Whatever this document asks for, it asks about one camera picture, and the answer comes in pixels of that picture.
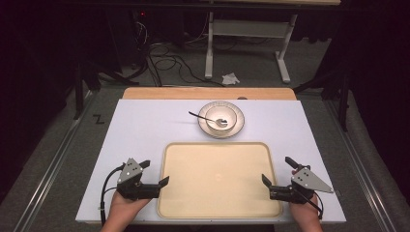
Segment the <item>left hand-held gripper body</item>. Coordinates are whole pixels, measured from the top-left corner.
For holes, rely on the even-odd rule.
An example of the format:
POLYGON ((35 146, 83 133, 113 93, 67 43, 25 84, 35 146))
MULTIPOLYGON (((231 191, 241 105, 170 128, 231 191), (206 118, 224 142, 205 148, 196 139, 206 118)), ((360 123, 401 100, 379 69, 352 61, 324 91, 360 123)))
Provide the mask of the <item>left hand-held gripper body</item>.
POLYGON ((134 201, 159 197, 161 191, 159 184, 143 184, 141 182, 144 169, 139 166, 135 159, 128 159, 117 181, 117 191, 124 198, 134 201))

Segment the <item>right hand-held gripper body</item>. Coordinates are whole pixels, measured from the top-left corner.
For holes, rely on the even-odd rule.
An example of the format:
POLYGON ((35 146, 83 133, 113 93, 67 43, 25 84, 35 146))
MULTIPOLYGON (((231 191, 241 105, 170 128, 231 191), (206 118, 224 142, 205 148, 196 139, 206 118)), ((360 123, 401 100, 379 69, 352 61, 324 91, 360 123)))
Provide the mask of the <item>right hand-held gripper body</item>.
POLYGON ((270 184, 270 199, 296 204, 311 202, 318 192, 333 193, 334 190, 310 170, 309 165, 292 164, 295 173, 291 176, 290 185, 279 187, 270 184))

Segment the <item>person's left hand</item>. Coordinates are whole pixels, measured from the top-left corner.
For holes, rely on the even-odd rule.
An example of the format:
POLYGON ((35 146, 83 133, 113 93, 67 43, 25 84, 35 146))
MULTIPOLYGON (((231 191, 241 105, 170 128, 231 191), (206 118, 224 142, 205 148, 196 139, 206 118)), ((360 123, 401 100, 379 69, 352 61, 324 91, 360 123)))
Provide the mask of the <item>person's left hand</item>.
POLYGON ((111 200, 107 221, 130 224, 150 199, 129 200, 115 191, 111 200))

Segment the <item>person's right hand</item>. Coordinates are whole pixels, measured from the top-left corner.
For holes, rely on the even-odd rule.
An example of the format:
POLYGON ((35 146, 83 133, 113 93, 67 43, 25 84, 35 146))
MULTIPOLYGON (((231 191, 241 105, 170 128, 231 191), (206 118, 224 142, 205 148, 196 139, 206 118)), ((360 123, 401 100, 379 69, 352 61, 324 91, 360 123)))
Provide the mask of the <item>person's right hand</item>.
POLYGON ((290 203, 289 209, 292 217, 301 227, 320 224, 318 210, 309 203, 297 204, 290 203))

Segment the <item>white table cover sheet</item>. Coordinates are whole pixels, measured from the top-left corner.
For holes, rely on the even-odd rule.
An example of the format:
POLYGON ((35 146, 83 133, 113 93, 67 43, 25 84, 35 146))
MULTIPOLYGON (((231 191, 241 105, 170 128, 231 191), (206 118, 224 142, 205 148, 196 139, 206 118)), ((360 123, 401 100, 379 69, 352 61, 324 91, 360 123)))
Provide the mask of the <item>white table cover sheet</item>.
MULTIPOLYGON (((129 158, 137 162, 150 160, 143 171, 144 184, 157 184, 161 175, 165 148, 184 142, 261 142, 268 146, 276 175, 276 186, 287 186, 291 167, 285 157, 303 165, 333 188, 317 148, 308 119, 299 101, 236 100, 245 116, 243 128, 234 136, 216 139, 204 132, 197 118, 204 100, 120 100, 117 103, 102 149, 76 218, 81 222, 98 223, 100 207, 108 206, 112 195, 103 187, 112 188, 120 174, 116 167, 129 158)), ((318 191, 325 210, 323 221, 345 220, 336 194, 318 191)), ((137 224, 273 224, 291 221, 289 207, 282 204, 282 214, 275 218, 173 219, 158 213, 159 198, 152 200, 136 217, 137 224)))

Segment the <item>beige plastic tray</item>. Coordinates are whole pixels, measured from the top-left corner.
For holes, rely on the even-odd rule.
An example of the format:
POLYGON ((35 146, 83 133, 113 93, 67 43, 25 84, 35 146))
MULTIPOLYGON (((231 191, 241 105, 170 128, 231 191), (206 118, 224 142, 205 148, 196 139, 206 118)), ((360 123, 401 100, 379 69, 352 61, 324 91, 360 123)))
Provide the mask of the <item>beige plastic tray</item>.
POLYGON ((271 153, 261 142, 167 145, 158 213, 173 219, 277 218, 282 204, 262 178, 276 182, 271 153))

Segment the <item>white round plate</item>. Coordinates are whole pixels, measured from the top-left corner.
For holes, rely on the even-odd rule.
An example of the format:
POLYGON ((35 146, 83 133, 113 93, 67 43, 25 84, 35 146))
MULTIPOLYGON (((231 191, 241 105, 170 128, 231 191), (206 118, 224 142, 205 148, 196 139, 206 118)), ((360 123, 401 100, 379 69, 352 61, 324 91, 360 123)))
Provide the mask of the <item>white round plate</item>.
POLYGON ((207 134, 209 134, 210 136, 214 137, 214 138, 228 138, 231 136, 234 136, 235 134, 237 134, 244 126, 245 124, 245 116, 244 113, 242 112, 242 110, 235 104, 228 102, 228 101, 212 101, 209 102, 207 104, 205 104, 200 111, 198 112, 198 115, 205 117, 206 112, 213 106, 228 106, 230 108, 232 108, 236 114, 237 114, 237 123, 234 127, 234 129, 232 130, 231 133, 229 133, 227 136, 220 136, 220 135, 216 135, 213 134, 212 132, 210 132, 210 130, 207 128, 206 125, 206 120, 203 119, 197 119, 198 121, 198 125, 199 127, 206 132, 207 134))

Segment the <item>metal spoon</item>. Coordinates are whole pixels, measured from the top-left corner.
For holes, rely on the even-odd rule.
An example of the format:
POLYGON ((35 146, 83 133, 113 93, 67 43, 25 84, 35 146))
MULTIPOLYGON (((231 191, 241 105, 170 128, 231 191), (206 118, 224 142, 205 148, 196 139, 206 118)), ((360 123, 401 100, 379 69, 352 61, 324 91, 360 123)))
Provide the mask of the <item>metal spoon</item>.
MULTIPOLYGON (((208 118, 203 117, 203 116, 200 116, 200 115, 195 114, 195 113, 193 113, 193 112, 190 112, 190 115, 192 115, 192 116, 194 116, 194 117, 197 117, 197 118, 199 118, 199 119, 206 120, 206 121, 209 120, 208 118)), ((217 124, 219 127, 225 128, 225 127, 227 126, 227 121, 224 120, 224 119, 217 119, 217 120, 212 120, 212 119, 210 119, 209 121, 210 121, 210 122, 213 122, 213 123, 215 123, 215 124, 217 124)))

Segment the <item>black metal stand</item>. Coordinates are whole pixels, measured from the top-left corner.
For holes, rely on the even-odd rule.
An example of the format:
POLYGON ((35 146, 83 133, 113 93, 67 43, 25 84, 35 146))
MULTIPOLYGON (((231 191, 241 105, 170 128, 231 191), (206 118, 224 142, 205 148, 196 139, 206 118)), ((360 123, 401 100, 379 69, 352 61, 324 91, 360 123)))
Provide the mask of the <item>black metal stand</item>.
POLYGON ((101 84, 98 81, 98 74, 104 73, 108 77, 119 81, 122 84, 135 86, 138 82, 134 83, 128 79, 125 79, 120 74, 113 72, 97 63, 90 60, 83 60, 77 63, 74 73, 74 89, 75 89, 75 115, 74 119, 77 120, 83 111, 85 110, 83 95, 83 83, 86 83, 88 88, 92 91, 99 91, 101 84))
POLYGON ((309 88, 322 88, 321 98, 323 100, 338 100, 337 121, 341 128, 347 131, 346 117, 349 107, 350 74, 350 71, 333 70, 293 88, 293 91, 298 94, 309 88))

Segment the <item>white bowl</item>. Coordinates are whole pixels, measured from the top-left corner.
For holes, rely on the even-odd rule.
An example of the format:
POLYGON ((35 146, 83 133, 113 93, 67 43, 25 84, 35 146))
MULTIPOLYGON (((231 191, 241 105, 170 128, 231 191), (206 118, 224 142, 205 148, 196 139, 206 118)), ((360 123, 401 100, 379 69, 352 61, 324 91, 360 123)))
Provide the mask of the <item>white bowl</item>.
POLYGON ((205 117, 209 120, 224 119, 227 121, 227 126, 225 128, 219 127, 217 124, 206 121, 207 128, 213 134, 220 136, 227 136, 232 132, 237 123, 236 112, 228 106, 213 106, 205 114, 205 117))

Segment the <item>wooden table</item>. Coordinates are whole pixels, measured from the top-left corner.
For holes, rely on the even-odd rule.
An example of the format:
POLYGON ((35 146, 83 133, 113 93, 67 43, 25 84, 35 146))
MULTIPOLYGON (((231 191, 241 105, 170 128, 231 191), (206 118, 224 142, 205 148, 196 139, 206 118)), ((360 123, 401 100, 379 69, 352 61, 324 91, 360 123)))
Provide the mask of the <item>wooden table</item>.
POLYGON ((130 87, 125 100, 285 100, 295 101, 290 88, 130 87))

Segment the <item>crumpled white paper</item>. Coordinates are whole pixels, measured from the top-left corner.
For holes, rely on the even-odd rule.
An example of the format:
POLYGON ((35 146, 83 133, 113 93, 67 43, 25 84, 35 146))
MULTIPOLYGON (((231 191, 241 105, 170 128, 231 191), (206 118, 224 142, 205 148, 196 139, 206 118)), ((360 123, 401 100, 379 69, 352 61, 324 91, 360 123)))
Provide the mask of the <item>crumpled white paper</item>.
POLYGON ((222 83, 223 83, 224 85, 235 85, 235 84, 237 84, 237 83, 239 83, 239 82, 240 82, 240 80, 238 79, 238 77, 235 75, 234 72, 229 73, 229 74, 225 74, 225 75, 222 77, 222 83))

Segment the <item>metal floor rail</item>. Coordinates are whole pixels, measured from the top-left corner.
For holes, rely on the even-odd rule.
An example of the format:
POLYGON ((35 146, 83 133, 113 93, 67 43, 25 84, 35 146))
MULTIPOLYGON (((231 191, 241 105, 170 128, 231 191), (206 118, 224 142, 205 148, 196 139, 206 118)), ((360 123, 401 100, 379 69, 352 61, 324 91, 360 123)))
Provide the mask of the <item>metal floor rail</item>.
POLYGON ((332 101, 324 101, 324 104, 337 127, 337 131, 340 134, 345 147, 347 148, 348 157, 361 185, 361 189, 364 192, 366 201, 378 222, 379 228, 382 232, 397 232, 392 218, 390 217, 385 204, 382 201, 381 195, 376 189, 374 183, 371 181, 366 168, 359 157, 359 153, 354 147, 350 135, 342 128, 340 122, 338 121, 336 104, 332 101))
POLYGON ((12 189, 11 203, 19 211, 12 232, 27 232, 42 207, 67 154, 80 123, 76 95, 71 92, 68 105, 46 128, 32 156, 12 189))

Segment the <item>white metal desk frame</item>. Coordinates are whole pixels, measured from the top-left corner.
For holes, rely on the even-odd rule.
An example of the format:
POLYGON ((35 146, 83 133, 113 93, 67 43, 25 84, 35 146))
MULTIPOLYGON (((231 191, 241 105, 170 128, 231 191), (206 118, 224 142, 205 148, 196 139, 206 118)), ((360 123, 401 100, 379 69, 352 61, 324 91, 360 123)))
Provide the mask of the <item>white metal desk frame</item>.
POLYGON ((282 82, 289 83, 291 79, 284 61, 284 56, 293 34, 297 18, 298 16, 296 14, 293 14, 286 22, 248 21, 233 19, 214 19, 214 14, 209 13, 207 52, 204 73, 205 78, 211 79, 213 77, 214 36, 251 37, 264 39, 282 39, 281 50, 276 51, 275 56, 282 82))

